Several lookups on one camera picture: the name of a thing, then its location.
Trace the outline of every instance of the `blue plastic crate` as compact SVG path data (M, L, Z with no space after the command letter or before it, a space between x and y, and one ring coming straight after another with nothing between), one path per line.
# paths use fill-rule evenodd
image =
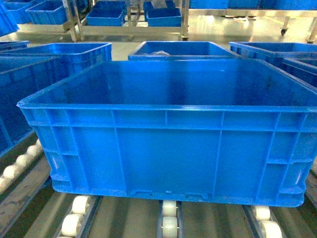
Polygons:
M229 0L229 8L259 8L261 0Z
M175 3L174 3L173 0L166 0L165 3L166 3L167 8L176 8ZM143 10L144 10L144 19L145 19L145 21L148 21L147 12L148 12L148 10L150 10L150 9L154 9L154 7L153 7L153 5L152 5L152 2L151 2L151 1L145 1L145 2L143 3Z
M96 63L111 60L111 43L53 43L26 49L0 52L4 56L60 56L64 75L82 71Z
M317 90L262 60L112 61L18 103L59 192L299 206Z
M153 55L163 51L165 55ZM129 60L199 60L240 57L213 42L145 41L129 55Z
M283 58L317 58L317 45L273 42L229 42L231 51L281 67Z
M61 80L60 66L52 57L0 57L0 156L33 132L17 102Z
M0 1L0 37L15 32L18 29L13 15L8 12L4 3Z
M180 27L182 14L178 8L158 8L147 11L149 26Z
M274 9L317 10L316 0L275 0Z
M124 17L123 9L93 9L86 19L89 26L122 26Z
M317 59L284 59L281 68L317 88Z
M227 9L228 0L190 0L193 9Z
M26 10L33 24L62 25L67 21L62 1L45 1Z
M31 7L30 3L5 2L4 5L8 9L8 11L11 12L18 24L31 22L30 16L25 12L26 9Z
M0 42L0 51L27 48L29 43L29 41L2 41Z

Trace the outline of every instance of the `plastic crate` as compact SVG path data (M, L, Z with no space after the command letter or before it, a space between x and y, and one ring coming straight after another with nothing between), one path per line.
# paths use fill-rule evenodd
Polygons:
M229 8L259 8L261 0L229 0Z
M5 56L60 56L64 65L63 75L82 71L96 63L111 60L111 43L53 43L0 52Z
M17 102L61 80L59 64L52 57L0 57L0 156L33 132Z
M300 81L254 59L112 61L18 106L59 192L295 207L317 155Z
M86 19L89 26L123 26L124 17L123 9L93 9Z
M190 0L193 9L227 9L228 0Z
M317 1L315 0L275 0L274 9L317 10Z
M180 27L182 14L178 8L159 8L147 11L149 26Z
M317 45L273 42L229 42L231 51L281 67L283 58L317 58Z
M281 68L317 88L317 59L284 59Z
M13 15L8 12L4 3L0 1L0 37L15 32L18 29Z
M174 3L173 0L166 0L165 3L166 3L167 8L176 8L175 3ZM152 2L150 2L150 1L145 1L145 2L143 3L143 10L144 10L144 19L145 19L145 21L148 21L147 12L148 12L148 10L150 10L150 9L154 9L154 7L153 7L153 5L152 5Z
M0 42L0 51L27 48L29 41L2 41Z
M25 12L26 9L31 7L30 3L23 2L5 2L5 7L13 15L18 24L24 24L31 21L30 16Z
M152 55L164 51L169 56ZM145 41L131 53L129 60L198 60L240 57L213 42Z
M33 24L62 25L67 21L63 2L45 1L26 10Z

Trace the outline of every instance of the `white roller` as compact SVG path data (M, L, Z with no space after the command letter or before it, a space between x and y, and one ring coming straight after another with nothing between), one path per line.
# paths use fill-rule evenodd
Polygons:
M268 221L271 217L271 212L268 206L253 206L252 210L258 221Z
M9 165L3 171L3 177L7 179L17 178L23 171L23 168L18 165Z
M75 237L80 231L84 216L82 214L69 214L61 226L63 236Z
M71 211L76 214L85 215L91 203L90 196L80 195L75 197Z
M31 156L38 156L42 152L43 152L43 149L39 145L31 145L31 146L29 146L28 150L26 151L26 153L28 155L31 155Z
M38 145L38 146L42 146L41 142L40 142L40 139L37 139L36 140L36 144L35 145Z
M18 156L18 158L16 158L15 163L18 166L25 168L32 162L33 159L34 159L34 156L28 155L28 154L23 154L23 155Z
M3 193L12 183L12 180L5 177L0 177L0 193Z
M264 238L282 238L282 230L278 223L273 221L259 221Z
M176 201L164 200L162 213L164 217L176 217Z
M163 238L177 238L177 218L163 217Z

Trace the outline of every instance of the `crate rim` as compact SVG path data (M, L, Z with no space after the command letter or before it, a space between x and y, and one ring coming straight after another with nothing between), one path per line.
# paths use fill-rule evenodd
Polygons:
M282 69L275 67L264 60L261 59L202 59L194 60L195 62L200 61L228 61L228 60L243 60L243 61L257 61L260 64L266 65L274 71L277 71L284 76L288 77L290 80L302 87L310 90L311 92L317 94L317 88L312 85L300 80L299 78L283 71ZM63 85L69 81L75 80L78 75L94 70L94 68L99 67L103 64L112 64L116 62L129 62L129 61L109 61L101 62L89 67L80 73L74 74L68 78L65 78L47 88L44 88L17 103L17 106L22 109L63 109L63 110L124 110L124 111L228 111L228 112L290 112L290 113L317 113L317 106L243 106L243 105L127 105L127 104L43 104L43 103L32 103L31 101L43 94ZM142 62L153 62L152 60L144 60Z
M50 0L40 2L39 4L36 4L36 5L34 5L34 6L31 6L30 8L26 9L25 11L26 11L26 12L30 12L30 11L31 11L31 13L33 13L33 12L56 12L56 11L60 10L62 7L64 8L64 6L63 6L63 4L62 4L61 6L59 6L58 8L56 8L55 10L32 10L32 8L34 8L34 7L36 7L36 6L40 5L40 4L44 4L45 2L48 2L48 1L50 1Z
M305 51L299 51L299 52L284 52L284 51L269 51L269 50L265 50L259 47L254 47L254 46L249 46L246 45L245 43L268 43L268 42L260 42L260 41L256 41L256 42L229 42L230 46L235 46L235 47L241 47L241 48L245 48L245 49L252 49L254 52L256 53L267 53L269 55L279 55L279 54L283 54L281 57L285 57L284 54L285 53L296 53L296 55L307 55L309 54L313 54L317 52L305 52ZM299 43L299 42L269 42L269 43L276 43L276 44L280 44L280 43L284 43L284 44L301 44L301 45L306 45L305 43Z
M106 46L110 46L112 47L112 43L110 42L105 42L105 43L97 43L97 42L87 42L87 43L49 43L49 44L45 44L45 45L40 45L40 46L36 46L36 47L43 47L43 46L49 46L49 45L65 45L65 44L96 44L96 45L100 45L96 48L81 52L81 53L68 53L68 54L45 54L45 53L23 53L24 56L77 56L77 55L82 55ZM15 50L8 50L8 51L1 51L0 52L0 56L2 55L6 55L6 53L9 53L10 56L20 56L21 53L15 53L15 51L20 51L21 49L15 49Z
M234 57L234 56L236 56L237 58L241 58L241 56L240 55L238 55L237 53L235 53L235 52L233 52L233 51L230 51L230 50L227 50L227 49L225 49L224 47L222 47L222 46L220 46L220 45L218 45L218 44L216 44L215 42L211 42L211 41L186 41L186 42L184 42L184 41L143 41L140 45L138 45L138 47L133 51L133 52L131 52L129 55L128 55L128 57L129 56L134 56L134 57L137 57L138 55L136 55L136 53L147 43L147 42L154 42L154 43L161 43L161 44L164 44L164 43L174 43L174 42L179 42L179 43L184 43L184 44L190 44L190 43L209 43L209 44L211 44L211 45L214 45L214 46L216 46L216 47L218 47L218 48L221 48L222 50L224 50L224 51L226 51L226 52L228 52L228 53L230 53L231 55L232 55L232 57Z

